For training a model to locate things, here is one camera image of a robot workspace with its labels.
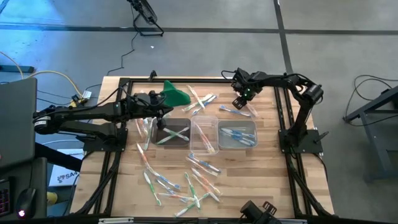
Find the wooden table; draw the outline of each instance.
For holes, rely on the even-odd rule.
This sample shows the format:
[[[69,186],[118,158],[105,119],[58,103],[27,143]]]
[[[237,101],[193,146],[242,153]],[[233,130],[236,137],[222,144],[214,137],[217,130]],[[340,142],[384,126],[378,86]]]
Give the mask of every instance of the wooden table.
[[[98,101],[105,99],[113,90],[118,87],[120,77],[104,77]],[[201,111],[200,115],[213,115],[218,119],[245,119],[240,115],[231,114],[227,111],[220,111],[219,105],[226,105],[233,108],[231,102],[236,95],[229,84],[220,83],[191,83],[190,84],[203,97],[208,93],[219,95],[219,98]],[[196,101],[189,92],[186,84],[175,84],[175,86],[190,94],[192,101]],[[163,90],[161,83],[135,83],[133,93],[141,90],[148,93],[150,90],[160,92]],[[114,101],[116,95],[108,101]],[[277,131],[279,119],[276,112],[275,94],[273,88],[264,88],[251,102],[259,113],[259,117],[254,121],[257,125],[258,146],[253,150],[221,150],[216,156],[201,156],[200,159],[206,160],[215,167],[222,170],[222,174],[216,177],[206,175],[223,195],[220,197],[221,203],[216,203],[212,198],[207,198],[202,202],[202,209],[191,209],[183,217],[240,217],[240,208],[248,201],[252,200],[257,205],[262,205],[264,201],[269,201],[277,208],[276,217],[293,217],[292,199],[289,190],[287,168],[285,157],[280,152]],[[299,110],[298,103],[292,98],[292,107],[295,114]],[[191,113],[184,113],[181,107],[176,107],[172,111],[172,118],[190,118]],[[308,128],[313,127],[312,117],[308,119]],[[118,180],[114,193],[113,217],[172,217],[174,213],[180,211],[186,204],[174,198],[160,198],[163,206],[156,205],[154,196],[149,186],[144,180],[142,171],[143,162],[137,151],[136,142],[143,142],[137,132],[135,122],[127,123],[129,136],[126,150],[122,153],[119,166]],[[154,144],[149,146],[146,156],[149,164],[157,172],[166,176],[172,182],[182,186],[181,195],[190,196],[187,181],[183,176],[184,172],[190,172],[191,164],[185,157],[190,152],[189,149],[163,148]],[[98,185],[103,163],[103,152],[95,152],[83,161],[80,179],[76,188],[71,211],[77,211],[89,199],[94,189]],[[317,200],[324,208],[333,213],[330,200],[328,184],[326,182],[325,171],[321,162],[311,154],[302,155],[307,185]],[[203,195],[204,190],[192,180],[198,195]],[[157,192],[165,192],[157,183],[154,182]],[[302,193],[297,186],[297,193],[300,200],[300,208],[304,211]],[[101,211],[104,209],[108,190],[105,190]]]

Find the green toothbrush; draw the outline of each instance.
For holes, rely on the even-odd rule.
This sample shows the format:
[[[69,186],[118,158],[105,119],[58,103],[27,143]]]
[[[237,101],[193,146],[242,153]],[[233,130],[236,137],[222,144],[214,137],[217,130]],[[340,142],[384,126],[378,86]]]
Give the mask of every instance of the green toothbrush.
[[[147,183],[149,184],[150,190],[152,191],[152,193],[154,194],[154,196],[156,198],[156,203],[158,204],[158,206],[162,206],[162,202],[160,202],[159,198],[157,198],[154,186],[150,182],[150,179],[145,171],[144,171],[144,177],[145,177],[145,180],[147,181]]]
[[[191,189],[192,197],[195,199],[195,203],[196,203],[197,207],[200,209],[199,199],[197,197],[197,194],[195,193],[195,189],[193,188],[191,180],[189,179],[189,175],[187,172],[185,172],[184,175],[185,175],[185,178],[187,178],[187,180],[188,180],[188,184],[189,184],[189,188]]]

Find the computer monitor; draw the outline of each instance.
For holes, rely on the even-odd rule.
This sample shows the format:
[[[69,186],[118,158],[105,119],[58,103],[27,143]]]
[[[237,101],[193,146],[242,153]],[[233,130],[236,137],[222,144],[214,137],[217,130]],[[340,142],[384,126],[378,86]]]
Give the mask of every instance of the computer monitor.
[[[34,158],[36,90],[35,78],[0,85],[0,169]]]

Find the gray concrete floor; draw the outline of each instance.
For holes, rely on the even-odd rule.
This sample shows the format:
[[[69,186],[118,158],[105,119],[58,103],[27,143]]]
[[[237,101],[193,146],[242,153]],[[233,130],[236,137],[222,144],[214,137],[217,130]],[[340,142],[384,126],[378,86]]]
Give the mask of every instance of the gray concrete floor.
[[[271,0],[149,2],[164,27],[277,28]],[[398,2],[393,0],[281,0],[280,5],[287,29],[398,29]],[[0,25],[21,23],[131,27],[131,14],[125,0],[10,0],[0,14]],[[133,32],[0,30],[0,49],[20,65],[67,73],[84,90],[101,83],[108,70],[120,65],[120,55],[130,51],[134,35]],[[398,182],[363,181],[363,174],[374,163],[364,129],[345,125],[341,120],[353,91],[354,77],[370,74],[398,78],[398,36],[288,35],[287,42],[294,71],[321,83],[325,91],[325,99],[314,108],[313,117],[321,131],[330,132],[323,140],[323,148],[336,214],[345,218],[398,221]],[[124,58],[125,69],[111,75],[148,75],[157,70],[159,75],[218,76],[223,69],[237,67],[250,72],[285,71],[278,34],[175,32],[166,33],[163,38],[138,36],[134,48],[136,51]],[[0,63],[9,62],[0,57]],[[37,78],[40,90],[63,96],[75,94],[62,77],[48,74]],[[0,82],[18,79],[16,73],[0,74]],[[380,83],[369,82],[360,92],[374,98],[385,88]],[[99,88],[92,90],[95,95],[99,92]],[[41,93],[39,97],[59,103],[66,100]],[[350,111],[365,103],[355,96]],[[37,109],[47,106],[49,103],[38,101]],[[54,139],[71,137],[37,136],[38,142]],[[78,143],[53,145],[55,148],[78,146]],[[60,210],[63,208],[55,208],[49,215],[59,215]]]

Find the green plastic object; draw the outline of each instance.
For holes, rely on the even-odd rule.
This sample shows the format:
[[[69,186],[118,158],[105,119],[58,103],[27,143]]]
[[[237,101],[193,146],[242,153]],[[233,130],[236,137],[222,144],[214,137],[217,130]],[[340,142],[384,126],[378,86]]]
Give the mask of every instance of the green plastic object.
[[[166,95],[166,100],[164,101],[164,104],[166,104],[167,106],[183,106],[189,105],[191,103],[191,98],[189,97],[189,95],[181,90],[176,89],[174,85],[168,80],[164,81],[163,91],[161,93],[164,93]]]

